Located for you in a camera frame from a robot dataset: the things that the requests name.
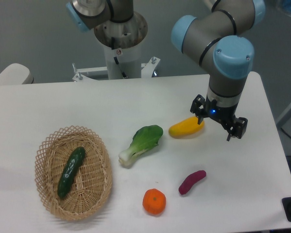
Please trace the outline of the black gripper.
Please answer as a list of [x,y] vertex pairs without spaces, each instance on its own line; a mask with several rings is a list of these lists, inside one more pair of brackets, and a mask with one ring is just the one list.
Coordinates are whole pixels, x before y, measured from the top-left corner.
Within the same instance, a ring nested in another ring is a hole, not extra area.
[[248,119],[244,117],[235,117],[237,105],[230,107],[217,106],[217,101],[210,101],[209,98],[204,99],[200,94],[193,100],[190,108],[190,112],[195,114],[198,118],[198,125],[201,125],[205,117],[209,117],[212,120],[228,126],[227,141],[230,141],[232,137],[241,139],[246,132]]

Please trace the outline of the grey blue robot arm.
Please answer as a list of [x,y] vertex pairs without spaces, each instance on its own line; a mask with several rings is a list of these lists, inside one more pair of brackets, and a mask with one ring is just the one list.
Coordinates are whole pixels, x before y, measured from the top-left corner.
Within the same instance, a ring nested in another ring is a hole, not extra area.
[[[137,48],[148,27],[131,0],[71,0],[66,7],[77,27],[92,30],[104,45],[110,79],[141,76]],[[229,138],[242,138],[248,122],[235,111],[255,51],[241,34],[264,15],[262,0],[217,0],[210,15],[201,20],[183,16],[171,31],[172,44],[210,75],[207,95],[198,95],[190,111],[199,122],[208,117],[221,124]]]

